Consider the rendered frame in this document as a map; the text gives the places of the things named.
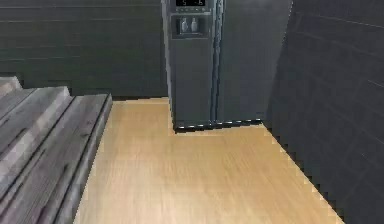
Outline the grey double door fridge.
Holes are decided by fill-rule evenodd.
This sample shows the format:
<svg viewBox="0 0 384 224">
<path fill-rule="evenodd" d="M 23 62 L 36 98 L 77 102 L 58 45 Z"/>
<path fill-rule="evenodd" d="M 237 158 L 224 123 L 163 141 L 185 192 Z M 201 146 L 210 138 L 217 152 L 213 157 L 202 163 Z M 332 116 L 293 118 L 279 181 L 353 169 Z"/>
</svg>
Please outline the grey double door fridge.
<svg viewBox="0 0 384 224">
<path fill-rule="evenodd" d="M 266 119 L 293 0 L 161 0 L 173 128 Z"/>
</svg>

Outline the grey wooden plank table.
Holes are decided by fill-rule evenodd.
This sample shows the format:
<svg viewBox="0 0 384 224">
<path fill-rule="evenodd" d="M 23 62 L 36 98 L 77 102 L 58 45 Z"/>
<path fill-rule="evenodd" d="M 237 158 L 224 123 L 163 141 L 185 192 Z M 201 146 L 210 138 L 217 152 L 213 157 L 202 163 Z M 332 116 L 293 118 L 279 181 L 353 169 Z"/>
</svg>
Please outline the grey wooden plank table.
<svg viewBox="0 0 384 224">
<path fill-rule="evenodd" d="M 73 223 L 111 107 L 0 77 L 0 224 Z"/>
</svg>

